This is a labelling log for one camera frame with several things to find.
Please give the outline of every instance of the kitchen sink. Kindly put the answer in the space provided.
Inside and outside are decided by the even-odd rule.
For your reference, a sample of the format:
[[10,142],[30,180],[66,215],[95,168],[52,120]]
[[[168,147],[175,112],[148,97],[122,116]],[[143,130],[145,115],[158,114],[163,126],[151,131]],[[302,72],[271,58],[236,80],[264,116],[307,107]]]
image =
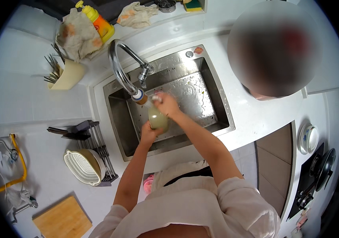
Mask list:
[[[154,71],[146,78],[147,88],[143,89],[148,97],[160,91],[171,94],[182,112],[215,136],[235,129],[224,90],[203,45],[167,55],[150,64]],[[139,88],[140,70],[127,73]],[[103,89],[121,154],[124,161],[129,161],[139,144],[142,125],[148,120],[148,108],[133,102],[116,80]],[[169,130],[156,138],[148,156],[191,144],[184,131],[169,120]]]

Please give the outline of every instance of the faucet tap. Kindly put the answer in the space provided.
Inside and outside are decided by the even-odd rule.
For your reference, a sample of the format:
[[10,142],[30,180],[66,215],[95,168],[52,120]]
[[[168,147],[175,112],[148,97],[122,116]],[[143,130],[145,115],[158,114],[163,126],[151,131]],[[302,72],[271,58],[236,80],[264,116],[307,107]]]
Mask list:
[[118,80],[118,82],[122,85],[122,87],[134,98],[140,99],[143,97],[144,92],[142,89],[135,87],[134,84],[131,83],[129,77],[125,74],[122,69],[122,66],[119,62],[117,55],[117,47],[122,48],[126,53],[128,53],[134,60],[136,60],[140,67],[142,68],[138,79],[142,86],[142,88],[146,88],[145,80],[148,75],[153,73],[153,67],[147,61],[141,59],[128,45],[126,45],[123,41],[115,39],[111,41],[109,45],[109,59],[110,63],[113,67],[113,72]]

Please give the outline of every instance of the metal dish rack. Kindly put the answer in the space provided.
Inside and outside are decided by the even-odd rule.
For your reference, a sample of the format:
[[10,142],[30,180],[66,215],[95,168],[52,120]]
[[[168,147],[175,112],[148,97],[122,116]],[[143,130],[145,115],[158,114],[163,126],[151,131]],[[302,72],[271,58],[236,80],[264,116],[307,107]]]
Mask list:
[[101,183],[96,187],[111,186],[111,182],[117,179],[118,175],[115,173],[113,166],[111,165],[109,152],[107,151],[105,142],[103,140],[99,128],[99,121],[94,122],[91,120],[87,120],[75,127],[78,130],[78,132],[90,136],[86,140],[77,140],[78,148],[91,149],[96,151],[106,166],[105,177],[102,179]]

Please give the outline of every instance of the pink object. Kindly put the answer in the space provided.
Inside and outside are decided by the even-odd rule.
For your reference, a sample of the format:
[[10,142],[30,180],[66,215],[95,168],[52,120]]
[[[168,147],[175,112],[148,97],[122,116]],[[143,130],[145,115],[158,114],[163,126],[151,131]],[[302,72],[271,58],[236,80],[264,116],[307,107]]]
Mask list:
[[143,181],[143,188],[144,191],[146,192],[146,194],[150,194],[151,193],[151,184],[153,182],[153,174],[151,174],[148,178],[146,178]]

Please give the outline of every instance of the forearm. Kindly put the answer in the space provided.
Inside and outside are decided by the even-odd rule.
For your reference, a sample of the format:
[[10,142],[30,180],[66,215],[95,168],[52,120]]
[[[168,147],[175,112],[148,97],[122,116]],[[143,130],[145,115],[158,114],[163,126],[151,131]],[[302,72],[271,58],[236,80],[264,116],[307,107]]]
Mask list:
[[225,145],[184,113],[172,118],[186,133],[200,155],[211,167],[215,183],[232,177],[243,178]]
[[131,212],[138,202],[149,145],[139,144],[118,185],[114,203]]

